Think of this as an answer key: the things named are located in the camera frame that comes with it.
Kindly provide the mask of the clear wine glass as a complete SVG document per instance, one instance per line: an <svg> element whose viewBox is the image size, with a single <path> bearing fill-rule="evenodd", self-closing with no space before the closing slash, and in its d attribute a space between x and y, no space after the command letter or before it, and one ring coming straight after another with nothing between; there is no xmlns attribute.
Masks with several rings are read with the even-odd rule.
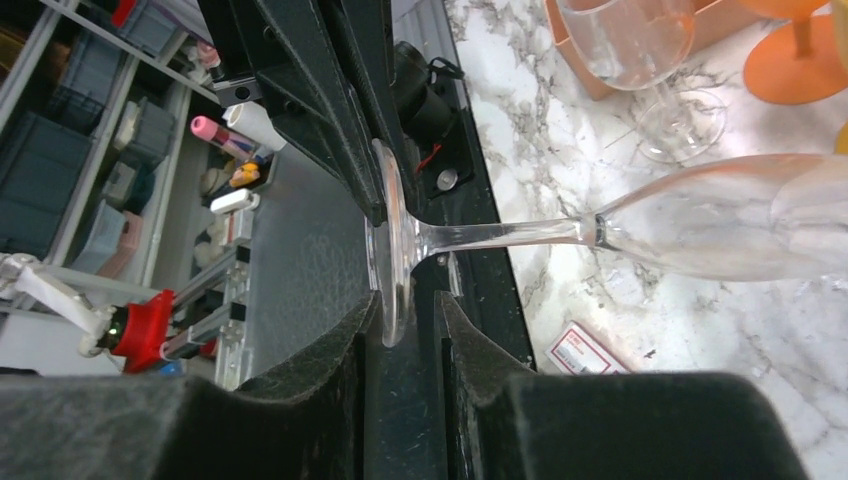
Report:
<svg viewBox="0 0 848 480"><path fill-rule="evenodd" d="M683 161L717 142L726 123L722 101L704 90L676 92L668 83L694 43L693 2L559 1L557 7L591 74L616 90L656 94L636 127L644 155Z"/></svg>
<svg viewBox="0 0 848 480"><path fill-rule="evenodd" d="M677 274L730 282L811 278L847 268L847 159L838 154L737 157L659 178L571 218L437 226L407 209L399 168L381 140L387 220L372 243L383 295L382 341L403 337L412 270L443 253L569 244L619 253Z"/></svg>

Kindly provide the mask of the red white staples box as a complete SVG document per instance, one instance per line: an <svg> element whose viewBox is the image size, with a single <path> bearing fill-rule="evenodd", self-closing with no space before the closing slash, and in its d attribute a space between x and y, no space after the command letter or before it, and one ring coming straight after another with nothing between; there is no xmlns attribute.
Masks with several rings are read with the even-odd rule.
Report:
<svg viewBox="0 0 848 480"><path fill-rule="evenodd" d="M617 375L630 370L581 324L569 322L545 350L548 359L568 375Z"/></svg>

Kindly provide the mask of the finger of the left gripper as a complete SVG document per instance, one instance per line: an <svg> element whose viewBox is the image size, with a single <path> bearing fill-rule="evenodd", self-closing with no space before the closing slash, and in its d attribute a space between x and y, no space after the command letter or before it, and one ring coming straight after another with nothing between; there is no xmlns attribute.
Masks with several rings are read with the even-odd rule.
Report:
<svg viewBox="0 0 848 480"><path fill-rule="evenodd" d="M374 226L386 220L382 177L367 111L355 87L361 71L342 32L318 1L260 1L276 47L251 60L266 109L280 133L351 193Z"/></svg>
<svg viewBox="0 0 848 480"><path fill-rule="evenodd" d="M357 92L372 136L395 154L406 206L421 210L421 190L413 173L417 150L402 129L392 92L395 81L391 3L341 0L324 3L324 19L345 75Z"/></svg>

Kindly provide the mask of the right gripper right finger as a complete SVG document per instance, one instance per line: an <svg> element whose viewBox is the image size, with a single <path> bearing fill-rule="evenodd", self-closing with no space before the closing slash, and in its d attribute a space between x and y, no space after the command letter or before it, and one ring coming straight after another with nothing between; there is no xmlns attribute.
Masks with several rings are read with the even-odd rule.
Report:
<svg viewBox="0 0 848 480"><path fill-rule="evenodd" d="M733 374L544 375L440 292L453 479L804 479L770 402Z"/></svg>

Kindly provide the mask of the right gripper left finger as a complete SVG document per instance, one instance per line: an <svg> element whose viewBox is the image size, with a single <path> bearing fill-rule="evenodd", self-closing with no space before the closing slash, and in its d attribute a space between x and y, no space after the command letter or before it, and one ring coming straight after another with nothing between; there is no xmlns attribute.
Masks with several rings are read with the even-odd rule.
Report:
<svg viewBox="0 0 848 480"><path fill-rule="evenodd" d="M5 376L5 479L359 479L372 292L233 391L195 376Z"/></svg>

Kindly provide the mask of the orange plastic wine glass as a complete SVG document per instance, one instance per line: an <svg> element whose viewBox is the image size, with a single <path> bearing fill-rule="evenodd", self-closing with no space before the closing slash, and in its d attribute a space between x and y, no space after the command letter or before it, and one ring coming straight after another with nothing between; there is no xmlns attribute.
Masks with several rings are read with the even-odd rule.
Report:
<svg viewBox="0 0 848 480"><path fill-rule="evenodd" d="M829 14L816 11L826 0L747 0L749 11L788 23L767 34L749 53L743 68L748 91L777 105L802 105L826 99L847 88L833 40Z"/></svg>

